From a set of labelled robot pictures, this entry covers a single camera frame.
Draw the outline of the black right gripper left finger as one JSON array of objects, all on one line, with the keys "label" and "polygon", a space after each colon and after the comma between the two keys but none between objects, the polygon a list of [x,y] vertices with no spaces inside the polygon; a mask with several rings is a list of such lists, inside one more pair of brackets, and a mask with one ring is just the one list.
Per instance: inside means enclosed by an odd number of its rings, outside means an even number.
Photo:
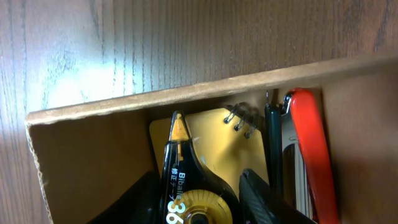
[{"label": "black right gripper left finger", "polygon": [[89,224],[155,224],[159,221],[160,177],[146,172],[117,201],[90,220]]}]

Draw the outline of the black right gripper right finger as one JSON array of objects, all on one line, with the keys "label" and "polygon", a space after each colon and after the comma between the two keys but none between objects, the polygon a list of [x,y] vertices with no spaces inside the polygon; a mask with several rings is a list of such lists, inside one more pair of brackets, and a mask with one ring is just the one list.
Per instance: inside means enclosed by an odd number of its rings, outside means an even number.
[{"label": "black right gripper right finger", "polygon": [[291,207],[253,170],[244,169],[239,178],[239,203],[243,223],[314,224]]}]

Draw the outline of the correction tape dispenser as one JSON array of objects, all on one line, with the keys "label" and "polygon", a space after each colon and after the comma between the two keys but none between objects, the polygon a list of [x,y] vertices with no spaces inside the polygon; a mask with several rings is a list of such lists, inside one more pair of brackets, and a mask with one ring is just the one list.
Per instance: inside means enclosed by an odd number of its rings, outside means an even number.
[{"label": "correction tape dispenser", "polygon": [[185,116],[174,111],[160,182],[161,223],[241,223],[233,189],[199,160]]}]

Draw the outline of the yellow sticky note pad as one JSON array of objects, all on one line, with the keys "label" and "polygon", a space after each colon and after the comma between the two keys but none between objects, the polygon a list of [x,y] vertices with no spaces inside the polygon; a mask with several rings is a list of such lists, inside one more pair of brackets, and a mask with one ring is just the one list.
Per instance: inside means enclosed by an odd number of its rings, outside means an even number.
[{"label": "yellow sticky note pad", "polygon": [[242,102],[188,114],[185,120],[199,160],[228,183],[236,195],[244,169],[252,169],[269,182],[261,133],[264,118],[257,108]]}]

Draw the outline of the brown cardboard box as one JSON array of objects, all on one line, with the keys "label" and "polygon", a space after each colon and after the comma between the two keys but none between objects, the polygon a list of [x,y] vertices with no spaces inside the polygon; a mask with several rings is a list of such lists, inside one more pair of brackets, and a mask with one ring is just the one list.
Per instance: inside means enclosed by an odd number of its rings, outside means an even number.
[{"label": "brown cardboard box", "polygon": [[282,98],[295,87],[320,100],[340,222],[396,223],[397,52],[30,113],[27,140],[50,221],[87,222],[160,166],[151,121],[242,101],[262,110],[266,93]]}]

